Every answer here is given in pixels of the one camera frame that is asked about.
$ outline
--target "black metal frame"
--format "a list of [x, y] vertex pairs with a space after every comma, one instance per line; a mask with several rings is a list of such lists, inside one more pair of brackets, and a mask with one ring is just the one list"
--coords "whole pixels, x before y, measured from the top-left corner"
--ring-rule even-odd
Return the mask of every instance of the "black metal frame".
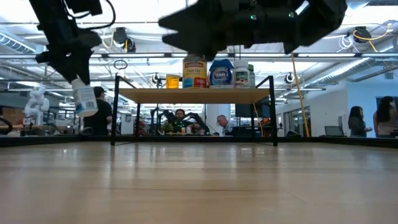
[[[113, 100], [113, 114], [112, 114], [112, 130], [111, 130], [111, 145], [114, 146], [116, 144], [116, 140], [120, 139], [121, 136], [116, 136], [116, 119], [117, 119], [117, 114], [118, 114], [118, 101], [119, 101], [119, 86], [120, 86], [120, 81], [126, 82], [128, 85], [130, 85], [133, 88], [136, 88], [133, 84], [131, 84], [128, 80], [126, 80], [123, 77], [120, 77], [116, 75], [115, 77], [115, 87], [114, 87], [114, 100]], [[269, 92], [270, 92], [270, 97], [271, 97], [271, 126], [272, 126], [272, 134], [271, 134], [271, 142], [273, 146], [278, 146], [278, 137], [277, 137], [277, 122], [276, 122], [276, 103], [275, 103], [275, 90], [274, 90], [274, 77], [272, 75], [266, 77], [260, 84], [256, 86], [256, 88], [259, 88], [262, 86], [265, 82], [269, 82]], [[168, 141], [168, 142], [174, 142], [174, 141], [185, 141], [186, 139], [190, 141], [197, 141], [198, 138], [190, 138], [190, 137], [184, 137], [180, 138], [178, 136], [151, 136], [151, 137], [140, 137], [139, 136], [139, 117], [140, 117], [140, 110], [141, 110], [141, 104], [137, 103], [137, 117], [136, 117], [136, 122], [134, 123], [135, 130], [134, 130], [134, 138], [129, 136], [128, 138], [123, 138], [126, 141], [133, 141], [133, 142], [140, 142], [140, 141]], [[251, 142], [269, 142], [269, 138], [256, 138], [256, 132], [254, 130], [254, 106], [251, 105], [251, 127], [252, 127], [252, 137]], [[201, 137], [200, 138], [201, 142], [247, 142], [247, 138], [205, 138]]]

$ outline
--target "ceiling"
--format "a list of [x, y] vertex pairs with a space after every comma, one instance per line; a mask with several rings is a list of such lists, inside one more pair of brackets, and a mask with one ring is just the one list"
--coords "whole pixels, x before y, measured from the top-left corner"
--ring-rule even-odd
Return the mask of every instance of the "ceiling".
[[[171, 32], [158, 26], [157, 20], [160, 17], [171, 14], [175, 11], [181, 10], [188, 5], [195, 3], [195, 0], [111, 0], [116, 11], [116, 23], [108, 29], [97, 30], [97, 32], [104, 37], [104, 43], [95, 47], [95, 53], [123, 53], [123, 50], [111, 45], [111, 34], [116, 27], [125, 27], [129, 37], [136, 43], [137, 53], [178, 53], [183, 52], [180, 49], [171, 47], [162, 43], [161, 37], [164, 34]], [[370, 6], [366, 6], [365, 1], [350, 1], [355, 4], [346, 13], [343, 25], [329, 36], [319, 40], [317, 43], [309, 47], [299, 47], [295, 52], [365, 52], [370, 51], [369, 43], [357, 44], [354, 43], [351, 47], [343, 49], [339, 42], [343, 35], [347, 32], [353, 31], [356, 26], [366, 26], [373, 37], [378, 37], [388, 33], [375, 40], [377, 46], [379, 43], [389, 40], [396, 35], [398, 31], [398, 6], [385, 6], [393, 4], [394, 1], [371, 1]], [[47, 40], [42, 32], [38, 31], [36, 25], [38, 20], [30, 6], [28, 0], [13, 0], [10, 4], [9, 0], [0, 0], [0, 34], [6, 34], [13, 39], [25, 44], [26, 46], [35, 49], [36, 53], [40, 53], [42, 47], [47, 43]], [[105, 1], [101, 0], [103, 7], [103, 14], [100, 16], [88, 16], [79, 20], [80, 27], [91, 27], [107, 24], [112, 19], [112, 12]], [[250, 49], [240, 49], [242, 53], [282, 53], [282, 44], [257, 44]], [[239, 52], [239, 46], [228, 47], [223, 52]], [[20, 54], [20, 52], [10, 49], [0, 44], [0, 54]], [[165, 74], [182, 74], [182, 59], [181, 58], [125, 58], [124, 60], [129, 64], [127, 69], [118, 71], [113, 67], [115, 59], [93, 59], [90, 61], [90, 76], [92, 80], [100, 78], [101, 85], [108, 88], [113, 88], [113, 78], [116, 72], [129, 78], [138, 87], [153, 88], [155, 87], [151, 78], [155, 73], [160, 76]], [[7, 59], [2, 58], [1, 62], [7, 62], [15, 66], [15, 68], [24, 69], [25, 73], [19, 72], [19, 76], [13, 74], [6, 75], [0, 73], [3, 79], [61, 79], [62, 77], [53, 72], [51, 68], [46, 68], [45, 65], [37, 65], [32, 59]], [[339, 64], [338, 58], [332, 60], [299, 60], [296, 63], [297, 73], [301, 80], [311, 80], [322, 71]], [[266, 58], [257, 58], [250, 61], [254, 65], [255, 73], [259, 83], [268, 75], [275, 77], [275, 86], [280, 88], [288, 88], [290, 85], [284, 83], [284, 75], [293, 72], [291, 62], [280, 60], [267, 60]], [[69, 88], [68, 83], [57, 83], [57, 88]]]

